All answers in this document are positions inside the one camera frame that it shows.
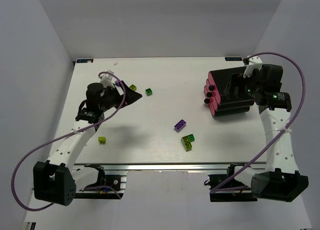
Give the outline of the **dark green square lego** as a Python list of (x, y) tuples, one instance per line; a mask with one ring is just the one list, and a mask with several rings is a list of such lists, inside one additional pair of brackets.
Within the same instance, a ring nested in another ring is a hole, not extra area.
[(151, 88), (145, 89), (145, 93), (146, 93), (147, 96), (151, 96), (153, 94)]

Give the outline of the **black drawer cabinet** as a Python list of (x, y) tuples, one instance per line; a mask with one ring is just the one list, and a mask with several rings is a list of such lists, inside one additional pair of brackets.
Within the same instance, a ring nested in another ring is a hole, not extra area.
[(245, 67), (214, 70), (208, 73), (204, 86), (204, 103), (213, 117), (245, 113), (255, 103), (245, 91)]

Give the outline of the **pink top drawer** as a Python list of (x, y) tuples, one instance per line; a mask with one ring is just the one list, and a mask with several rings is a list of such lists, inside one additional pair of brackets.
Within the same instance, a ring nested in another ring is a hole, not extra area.
[(214, 94), (214, 97), (215, 97), (215, 100), (218, 104), (221, 103), (221, 95), (219, 93), (219, 90), (218, 90), (218, 85), (216, 84), (216, 81), (212, 75), (211, 72), (208, 73), (208, 81), (209, 81), (209, 85), (210, 86), (213, 86), (213, 94)]

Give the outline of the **pink drawer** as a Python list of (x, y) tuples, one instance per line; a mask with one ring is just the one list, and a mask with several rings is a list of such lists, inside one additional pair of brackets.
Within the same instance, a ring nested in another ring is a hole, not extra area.
[(218, 85), (216, 84), (216, 81), (212, 75), (211, 72), (208, 73), (208, 81), (209, 81), (209, 85), (210, 86), (213, 86), (213, 94), (214, 94), (214, 97), (215, 97), (215, 100), (218, 104), (221, 103), (221, 95), (219, 93), (219, 90), (218, 90)]
[(214, 108), (213, 102), (210, 101), (207, 105), (208, 105), (208, 107), (209, 107), (209, 109), (210, 109), (211, 115), (212, 115), (213, 117), (216, 117), (216, 110), (215, 110), (215, 108)]
[(205, 103), (215, 111), (218, 110), (218, 103), (215, 98), (215, 92), (211, 91), (207, 86), (204, 86)]

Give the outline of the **purple two-by-two-long lego brick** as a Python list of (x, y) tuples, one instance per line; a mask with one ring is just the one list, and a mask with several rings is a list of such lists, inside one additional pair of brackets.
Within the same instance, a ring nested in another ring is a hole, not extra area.
[(185, 126), (186, 122), (182, 119), (173, 128), (176, 132), (180, 132)]

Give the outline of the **lime long lego brick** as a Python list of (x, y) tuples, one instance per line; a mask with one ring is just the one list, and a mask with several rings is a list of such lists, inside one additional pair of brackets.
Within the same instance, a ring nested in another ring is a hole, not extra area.
[(191, 144), (188, 136), (182, 137), (182, 138), (181, 138), (181, 142), (182, 142), (183, 147), (184, 147), (184, 149), (185, 149), (186, 151), (192, 150), (192, 147), (193, 147), (193, 146), (192, 146), (192, 144)]

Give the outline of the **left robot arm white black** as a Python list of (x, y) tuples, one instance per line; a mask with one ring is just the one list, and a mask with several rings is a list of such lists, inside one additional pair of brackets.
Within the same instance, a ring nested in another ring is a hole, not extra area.
[(77, 171), (73, 171), (73, 167), (87, 142), (102, 124), (105, 112), (111, 108), (119, 110), (142, 97), (124, 81), (120, 85), (123, 94), (113, 85), (91, 83), (87, 86), (86, 99), (79, 106), (70, 135), (64, 138), (61, 146), (45, 162), (39, 161), (33, 167), (36, 199), (68, 206), (77, 191), (87, 187), (96, 189), (105, 184), (102, 166), (87, 164)]

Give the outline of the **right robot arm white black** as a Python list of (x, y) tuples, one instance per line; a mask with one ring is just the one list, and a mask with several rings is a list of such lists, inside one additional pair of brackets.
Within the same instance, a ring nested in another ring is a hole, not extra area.
[(292, 202), (309, 185), (296, 164), (291, 132), (291, 97), (281, 92), (283, 68), (264, 64), (252, 74), (235, 73), (228, 78), (225, 94), (241, 99), (253, 97), (258, 106), (266, 140), (266, 166), (262, 173), (250, 166), (231, 164), (227, 175), (249, 187), (255, 198)]

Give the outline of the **lime square lego top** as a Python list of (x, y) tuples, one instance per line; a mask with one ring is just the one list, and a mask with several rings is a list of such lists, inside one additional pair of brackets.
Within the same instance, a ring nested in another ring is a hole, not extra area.
[(130, 88), (131, 90), (133, 90), (133, 91), (136, 91), (136, 90), (137, 90), (137, 87), (136, 87), (135, 85), (133, 85), (133, 84), (130, 85), (129, 88)]

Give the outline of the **right blue corner label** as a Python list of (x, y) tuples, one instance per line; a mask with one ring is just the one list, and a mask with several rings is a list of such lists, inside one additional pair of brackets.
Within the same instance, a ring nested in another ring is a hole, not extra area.
[(226, 61), (242, 61), (243, 59), (241, 57), (225, 57)]

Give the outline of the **lime square lego bottom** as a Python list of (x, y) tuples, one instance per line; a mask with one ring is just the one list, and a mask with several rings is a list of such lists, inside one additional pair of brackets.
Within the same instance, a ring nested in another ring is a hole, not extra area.
[(106, 138), (100, 136), (100, 137), (98, 137), (98, 142), (99, 142), (99, 144), (106, 144)]

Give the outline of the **pink bottom drawer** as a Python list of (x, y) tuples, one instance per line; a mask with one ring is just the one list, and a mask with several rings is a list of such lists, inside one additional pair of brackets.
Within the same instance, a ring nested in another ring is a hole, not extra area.
[(212, 115), (213, 117), (216, 117), (216, 110), (215, 110), (215, 108), (214, 108), (213, 102), (210, 101), (207, 105), (208, 105), (208, 107), (209, 107), (209, 109), (210, 109), (211, 115)]

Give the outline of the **aluminium table rail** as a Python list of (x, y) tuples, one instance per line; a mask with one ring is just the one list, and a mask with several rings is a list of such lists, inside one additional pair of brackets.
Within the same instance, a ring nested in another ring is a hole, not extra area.
[(210, 171), (226, 170), (230, 163), (97, 163), (105, 170), (135, 170), (135, 171)]

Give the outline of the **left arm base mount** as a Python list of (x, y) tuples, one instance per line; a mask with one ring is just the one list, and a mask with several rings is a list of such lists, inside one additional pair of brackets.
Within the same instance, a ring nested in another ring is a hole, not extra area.
[(127, 174), (118, 170), (107, 170), (100, 165), (89, 164), (74, 167), (72, 177), (76, 184), (75, 199), (121, 199)]

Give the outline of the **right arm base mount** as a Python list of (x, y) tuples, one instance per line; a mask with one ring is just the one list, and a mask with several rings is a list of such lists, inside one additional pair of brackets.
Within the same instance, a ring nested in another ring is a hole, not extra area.
[[(243, 164), (231, 164), (224, 174), (210, 174), (204, 182), (204, 186), (208, 186), (211, 191), (220, 183), (225, 181), (235, 172), (235, 167), (243, 167)], [(251, 189), (243, 183), (232, 179), (223, 185), (218, 192), (210, 193), (211, 202), (256, 202), (257, 199), (251, 193)]]

